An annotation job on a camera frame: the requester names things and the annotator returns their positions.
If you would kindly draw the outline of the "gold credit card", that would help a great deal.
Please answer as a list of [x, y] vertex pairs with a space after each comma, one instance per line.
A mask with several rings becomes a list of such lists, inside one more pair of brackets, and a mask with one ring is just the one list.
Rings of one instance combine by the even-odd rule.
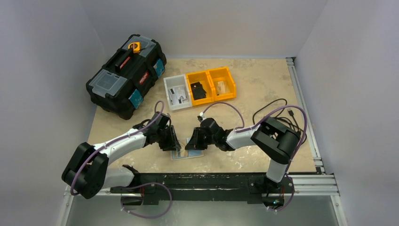
[[227, 91], [224, 81], [218, 81], [215, 88], [220, 90], [220, 95], [225, 94]]

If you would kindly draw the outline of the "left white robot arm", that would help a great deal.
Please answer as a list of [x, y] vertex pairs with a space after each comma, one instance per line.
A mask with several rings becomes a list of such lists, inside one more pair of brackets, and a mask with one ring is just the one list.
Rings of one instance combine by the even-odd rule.
[[94, 197], [100, 190], [112, 187], [127, 187], [135, 177], [130, 166], [110, 169], [109, 166], [127, 155], [157, 143], [162, 151], [178, 151], [181, 145], [169, 115], [156, 112], [151, 119], [134, 125], [124, 134], [95, 145], [79, 144], [67, 163], [61, 180], [71, 188], [72, 195], [86, 199]]

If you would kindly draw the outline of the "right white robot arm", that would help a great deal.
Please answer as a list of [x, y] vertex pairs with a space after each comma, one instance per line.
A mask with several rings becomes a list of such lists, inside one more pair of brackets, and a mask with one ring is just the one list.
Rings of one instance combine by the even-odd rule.
[[256, 145], [271, 159], [266, 177], [279, 183], [299, 143], [299, 133], [274, 118], [269, 117], [254, 128], [244, 128], [243, 132], [223, 129], [213, 118], [206, 118], [193, 129], [185, 150], [206, 150], [214, 145], [227, 152]]

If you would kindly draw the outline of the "black and white cards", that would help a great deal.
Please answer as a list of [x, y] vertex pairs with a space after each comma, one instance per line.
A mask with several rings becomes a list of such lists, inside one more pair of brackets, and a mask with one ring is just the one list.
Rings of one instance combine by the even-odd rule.
[[174, 88], [170, 88], [169, 89], [169, 93], [170, 93], [170, 101], [171, 101], [171, 104], [172, 105], [179, 105], [179, 104], [182, 104], [184, 101], [186, 101], [186, 100], [179, 100], [179, 99], [177, 99], [177, 96], [176, 96], [176, 94], [175, 94], [175, 87]]

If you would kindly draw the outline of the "right yellow plastic bin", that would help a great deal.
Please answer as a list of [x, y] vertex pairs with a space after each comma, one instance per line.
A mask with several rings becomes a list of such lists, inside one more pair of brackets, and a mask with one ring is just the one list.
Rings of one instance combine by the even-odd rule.
[[[208, 77], [210, 79], [210, 84], [213, 89], [215, 102], [236, 98], [237, 96], [236, 84], [228, 67], [210, 69], [208, 70]], [[227, 89], [225, 94], [219, 96], [216, 95], [216, 88], [215, 88], [216, 83], [218, 81], [224, 81]]]

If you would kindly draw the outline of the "yellow plastic bin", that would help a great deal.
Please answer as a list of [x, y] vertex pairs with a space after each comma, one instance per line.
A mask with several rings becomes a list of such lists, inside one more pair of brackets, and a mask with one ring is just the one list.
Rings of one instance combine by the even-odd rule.
[[[236, 98], [237, 96], [236, 84], [228, 67], [210, 69], [208, 70], [208, 77], [210, 79], [210, 84], [213, 89], [215, 102]], [[227, 89], [225, 94], [219, 96], [216, 95], [216, 88], [215, 88], [216, 83], [218, 81], [224, 81]]]
[[208, 71], [187, 73], [186, 75], [192, 106], [215, 102], [215, 87]]

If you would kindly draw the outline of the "white plastic bin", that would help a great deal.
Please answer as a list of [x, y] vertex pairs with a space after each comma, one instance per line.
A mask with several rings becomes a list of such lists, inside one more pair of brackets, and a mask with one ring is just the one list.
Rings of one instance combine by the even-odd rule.
[[193, 107], [185, 74], [166, 77], [163, 81], [170, 111]]

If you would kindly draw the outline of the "middle yellow plastic bin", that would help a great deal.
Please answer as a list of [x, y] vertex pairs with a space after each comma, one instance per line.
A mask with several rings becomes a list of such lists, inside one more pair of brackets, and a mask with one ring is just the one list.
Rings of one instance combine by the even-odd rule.
[[208, 71], [187, 73], [186, 75], [192, 106], [215, 102], [215, 87]]

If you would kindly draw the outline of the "black plastic toolbox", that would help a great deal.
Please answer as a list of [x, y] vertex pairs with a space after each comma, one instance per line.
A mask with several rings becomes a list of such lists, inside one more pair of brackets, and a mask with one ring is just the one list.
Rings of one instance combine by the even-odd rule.
[[[141, 52], [128, 44], [141, 43]], [[154, 39], [132, 34], [101, 69], [86, 83], [93, 104], [129, 120], [144, 97], [165, 72], [167, 59]]]

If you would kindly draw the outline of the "yellow tape measure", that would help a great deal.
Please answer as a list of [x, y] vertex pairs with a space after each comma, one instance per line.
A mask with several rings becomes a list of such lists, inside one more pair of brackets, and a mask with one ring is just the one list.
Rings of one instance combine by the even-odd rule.
[[141, 52], [141, 43], [140, 42], [132, 42], [128, 44], [128, 50], [131, 50], [133, 53]]

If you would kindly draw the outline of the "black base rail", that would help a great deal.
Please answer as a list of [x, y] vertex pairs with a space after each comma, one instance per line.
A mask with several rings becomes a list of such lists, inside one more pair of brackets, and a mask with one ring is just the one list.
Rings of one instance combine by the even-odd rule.
[[112, 187], [112, 194], [127, 197], [127, 205], [157, 205], [159, 201], [212, 201], [284, 206], [285, 195], [292, 195], [292, 178], [279, 183], [262, 172], [253, 173], [135, 173], [127, 187]]

